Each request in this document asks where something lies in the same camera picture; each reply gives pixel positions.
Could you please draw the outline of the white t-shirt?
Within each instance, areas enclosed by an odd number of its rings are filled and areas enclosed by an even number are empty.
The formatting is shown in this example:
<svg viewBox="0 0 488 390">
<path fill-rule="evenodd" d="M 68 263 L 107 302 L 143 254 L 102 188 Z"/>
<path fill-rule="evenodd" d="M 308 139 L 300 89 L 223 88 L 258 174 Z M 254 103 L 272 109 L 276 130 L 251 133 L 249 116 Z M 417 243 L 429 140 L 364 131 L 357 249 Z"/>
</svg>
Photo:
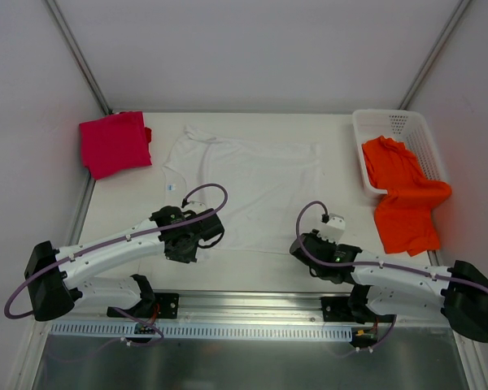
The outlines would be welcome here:
<svg viewBox="0 0 488 390">
<path fill-rule="evenodd" d="M 217 249 L 283 254 L 299 211 L 319 196 L 317 143 L 261 143 L 186 127 L 163 164 L 167 190 L 189 192 L 219 212 L 225 234 Z"/>
</svg>

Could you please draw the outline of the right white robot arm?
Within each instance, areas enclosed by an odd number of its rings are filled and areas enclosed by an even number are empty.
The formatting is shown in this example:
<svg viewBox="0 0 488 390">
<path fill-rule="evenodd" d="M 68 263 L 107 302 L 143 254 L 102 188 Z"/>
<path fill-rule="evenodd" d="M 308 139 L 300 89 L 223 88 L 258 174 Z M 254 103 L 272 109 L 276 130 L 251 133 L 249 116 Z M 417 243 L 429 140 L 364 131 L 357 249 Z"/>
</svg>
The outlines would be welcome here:
<svg viewBox="0 0 488 390">
<path fill-rule="evenodd" d="M 416 266 L 390 261 L 354 245 L 330 243 L 316 230 L 298 236 L 290 254 L 308 266 L 311 276 L 351 285 L 348 297 L 323 305 L 334 321 L 446 321 L 456 333 L 488 343 L 488 278 L 469 262 Z"/>
</svg>

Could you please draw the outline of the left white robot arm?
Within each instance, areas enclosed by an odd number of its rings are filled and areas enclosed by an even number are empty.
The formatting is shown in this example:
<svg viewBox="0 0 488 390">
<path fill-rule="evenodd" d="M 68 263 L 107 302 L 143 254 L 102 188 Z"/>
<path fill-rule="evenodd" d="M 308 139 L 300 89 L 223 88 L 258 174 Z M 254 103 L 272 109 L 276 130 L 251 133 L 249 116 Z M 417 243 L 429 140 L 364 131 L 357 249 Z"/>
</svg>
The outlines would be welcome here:
<svg viewBox="0 0 488 390">
<path fill-rule="evenodd" d="M 98 308 L 111 318 L 149 318 L 157 299 L 144 275 L 109 279 L 102 273 L 154 255 L 196 262 L 198 249 L 211 248 L 223 236 L 223 224 L 213 209 L 197 213 L 165 206 L 118 235 L 85 245 L 56 249 L 44 241 L 34 247 L 24 273 L 33 316 L 45 322 L 76 308 Z"/>
</svg>

